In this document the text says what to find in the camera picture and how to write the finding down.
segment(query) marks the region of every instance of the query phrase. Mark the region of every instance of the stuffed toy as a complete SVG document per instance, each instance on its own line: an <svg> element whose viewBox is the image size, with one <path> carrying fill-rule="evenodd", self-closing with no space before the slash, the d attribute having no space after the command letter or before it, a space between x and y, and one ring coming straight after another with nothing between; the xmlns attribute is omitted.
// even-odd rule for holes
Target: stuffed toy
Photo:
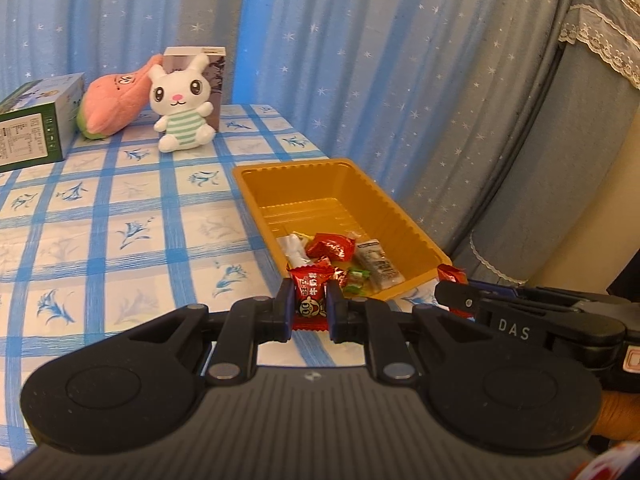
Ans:
<svg viewBox="0 0 640 480"><path fill-rule="evenodd" d="M151 109L160 114L156 132L166 132L158 142L163 153L187 150L211 142L216 131L204 120L212 111L211 87L202 75L209 64L206 54L198 54L185 70L167 74L161 66L149 70Z"/></svg>
<svg viewBox="0 0 640 480"><path fill-rule="evenodd" d="M78 111L78 127L87 139L112 136L133 121L148 102L152 66L162 63L155 54L141 69L130 74L109 74L89 85Z"/></svg>

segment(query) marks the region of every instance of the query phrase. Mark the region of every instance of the curtain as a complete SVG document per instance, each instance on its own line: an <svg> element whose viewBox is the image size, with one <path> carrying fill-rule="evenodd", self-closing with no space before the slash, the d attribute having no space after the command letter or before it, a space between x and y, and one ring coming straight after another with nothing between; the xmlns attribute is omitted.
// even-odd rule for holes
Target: curtain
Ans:
<svg viewBox="0 0 640 480"><path fill-rule="evenodd" d="M0 0L0 98L52 75L131 72L169 45L227 46L230 92L241 1Z"/></svg>
<svg viewBox="0 0 640 480"><path fill-rule="evenodd" d="M544 88L570 0L244 0L234 101L347 156L443 248Z"/></svg>
<svg viewBox="0 0 640 480"><path fill-rule="evenodd" d="M633 0L572 1L559 35L566 48L540 111L454 254L471 277L526 282L595 196L640 102L639 12Z"/></svg>

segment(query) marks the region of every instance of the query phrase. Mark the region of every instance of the striped shirt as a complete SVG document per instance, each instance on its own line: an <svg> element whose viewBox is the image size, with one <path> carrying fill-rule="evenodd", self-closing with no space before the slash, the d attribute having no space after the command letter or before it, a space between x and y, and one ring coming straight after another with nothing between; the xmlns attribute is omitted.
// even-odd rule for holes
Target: striped shirt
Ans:
<svg viewBox="0 0 640 480"><path fill-rule="evenodd" d="M191 144L195 142L196 130L204 123L204 117L196 110L187 110L169 116L166 132L175 136L180 145Z"/></svg>

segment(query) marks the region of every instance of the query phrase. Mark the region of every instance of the tablecloth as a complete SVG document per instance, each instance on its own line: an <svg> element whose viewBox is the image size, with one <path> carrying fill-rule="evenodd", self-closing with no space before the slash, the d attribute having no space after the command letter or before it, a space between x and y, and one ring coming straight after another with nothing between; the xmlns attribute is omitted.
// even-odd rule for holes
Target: tablecloth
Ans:
<svg viewBox="0 0 640 480"><path fill-rule="evenodd" d="M212 144L158 152L145 111L105 140L79 137L65 161L0 174L0 468L34 441L20 413L46 361L187 303L227 310L273 295L280 275L241 199L238 164L326 158L274 108L222 107ZM391 302L433 303L433 283ZM267 343L260 364L359 365L362 347L326 332Z"/></svg>

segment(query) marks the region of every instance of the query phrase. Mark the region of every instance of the round pad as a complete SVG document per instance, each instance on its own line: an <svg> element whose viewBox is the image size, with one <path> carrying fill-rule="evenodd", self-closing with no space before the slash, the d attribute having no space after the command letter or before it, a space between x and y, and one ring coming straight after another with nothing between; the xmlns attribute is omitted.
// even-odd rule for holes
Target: round pad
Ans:
<svg viewBox="0 0 640 480"><path fill-rule="evenodd" d="M159 347L116 336L36 370L20 396L36 441L104 454L144 446L178 428L196 384Z"/></svg>
<svg viewBox="0 0 640 480"><path fill-rule="evenodd" d="M573 360L504 339L447 351L430 377L435 414L454 433L501 453L583 443L600 410L596 377Z"/></svg>
<svg viewBox="0 0 640 480"><path fill-rule="evenodd" d="M140 391L140 378L126 368L97 366L78 372L66 384L69 399L85 408L106 410L126 404Z"/></svg>

